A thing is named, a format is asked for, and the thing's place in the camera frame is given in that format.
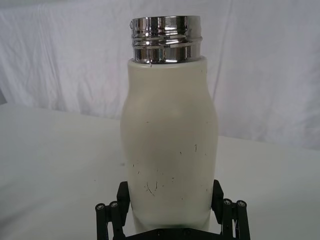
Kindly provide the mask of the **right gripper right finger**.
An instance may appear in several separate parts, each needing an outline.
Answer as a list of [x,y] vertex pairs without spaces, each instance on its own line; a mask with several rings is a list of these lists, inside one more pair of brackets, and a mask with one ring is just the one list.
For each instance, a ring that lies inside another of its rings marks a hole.
[[220,225],[220,234],[215,236],[216,240],[248,239],[247,203],[225,198],[220,182],[216,179],[213,181],[211,209]]

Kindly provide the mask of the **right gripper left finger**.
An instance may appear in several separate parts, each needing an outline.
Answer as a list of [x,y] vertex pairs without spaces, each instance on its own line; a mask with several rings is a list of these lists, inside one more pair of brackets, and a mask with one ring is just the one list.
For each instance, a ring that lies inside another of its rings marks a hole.
[[109,205],[99,203],[95,206],[97,240],[109,240],[108,223],[112,223],[113,240],[125,240],[123,227],[126,224],[130,206],[130,194],[127,181],[119,184],[116,200]]

